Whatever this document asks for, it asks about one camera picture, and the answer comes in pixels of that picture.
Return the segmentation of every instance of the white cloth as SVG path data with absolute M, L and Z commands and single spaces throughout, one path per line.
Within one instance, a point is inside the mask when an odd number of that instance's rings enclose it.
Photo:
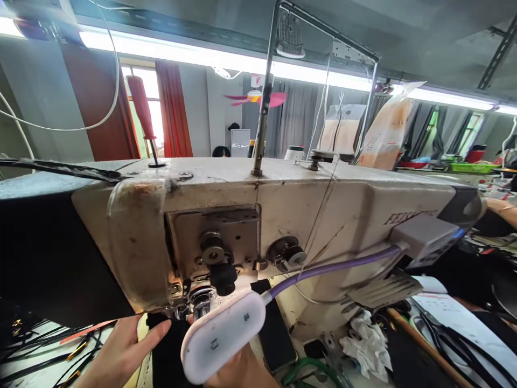
M 363 311 L 350 321 L 350 326 L 361 339 L 344 337 L 339 340 L 343 353 L 355 358 L 361 365 L 361 374 L 369 378 L 368 372 L 381 381 L 388 383 L 386 368 L 392 369 L 387 350 L 387 340 L 379 325 L 372 324 L 371 314 Z

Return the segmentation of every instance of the black hair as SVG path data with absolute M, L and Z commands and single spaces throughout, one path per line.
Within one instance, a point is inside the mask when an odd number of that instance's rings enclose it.
M 226 148 L 224 145 L 218 145 L 212 151 L 212 157 L 231 157 L 230 150 Z

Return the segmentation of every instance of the paper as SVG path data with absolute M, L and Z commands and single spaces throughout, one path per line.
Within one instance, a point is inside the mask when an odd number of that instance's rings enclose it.
M 517 356 L 461 303 L 446 294 L 421 293 L 413 296 L 413 299 L 438 322 L 475 342 L 475 344 L 495 358 L 514 378 L 517 378 Z M 511 387 L 497 369 L 480 354 L 473 349 L 472 351 L 481 364 L 502 386 Z
M 418 283 L 423 287 L 423 292 L 430 292 L 436 294 L 446 294 L 447 289 L 437 278 L 432 276 L 413 276 L 413 279 L 417 280 Z

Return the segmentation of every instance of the person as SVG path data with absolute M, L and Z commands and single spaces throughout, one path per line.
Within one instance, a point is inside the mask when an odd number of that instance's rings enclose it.
M 224 145 L 218 145 L 212 151 L 212 157 L 231 157 L 230 150 Z
M 502 199 L 485 198 L 486 206 L 517 229 L 517 207 Z
M 129 381 L 146 355 L 171 328 L 171 321 L 165 320 L 139 342 L 137 328 L 140 317 L 136 315 L 118 320 L 90 367 L 79 377 L 76 388 L 122 388 Z M 249 344 L 212 376 L 205 386 L 279 388 L 266 367 L 255 357 Z

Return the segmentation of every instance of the ceiling light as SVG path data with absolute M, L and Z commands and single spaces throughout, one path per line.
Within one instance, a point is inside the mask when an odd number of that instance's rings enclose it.
M 83 27 L 83 29 L 84 31 L 80 32 L 81 39 L 87 47 L 90 49 L 113 50 L 105 30 L 93 27 Z M 265 74 L 266 72 L 266 60 L 263 58 L 147 38 L 119 31 L 112 31 L 111 35 L 119 53 L 243 71 L 252 74 Z M 271 73 L 278 78 L 312 82 L 321 85 L 325 84 L 327 75 L 325 70 L 278 61 L 273 61 Z M 370 83 L 366 78 L 335 72 L 329 73 L 329 85 L 365 92 L 371 89 Z
M 517 116 L 517 107 L 512 107 L 510 105 L 499 105 L 499 108 L 496 110 L 496 112 Z
M 436 103 L 442 103 L 446 105 L 456 105 L 465 108 L 478 109 L 478 110 L 490 110 L 493 109 L 495 102 L 478 100 L 470 97 L 464 97 L 461 95 L 455 95 L 450 93 L 435 92 L 428 89 L 415 89 L 409 93 L 409 98 L 415 100 L 430 101 Z
M 0 17 L 0 34 L 15 36 L 19 38 L 24 37 L 16 27 L 15 21 L 13 19 L 6 17 Z

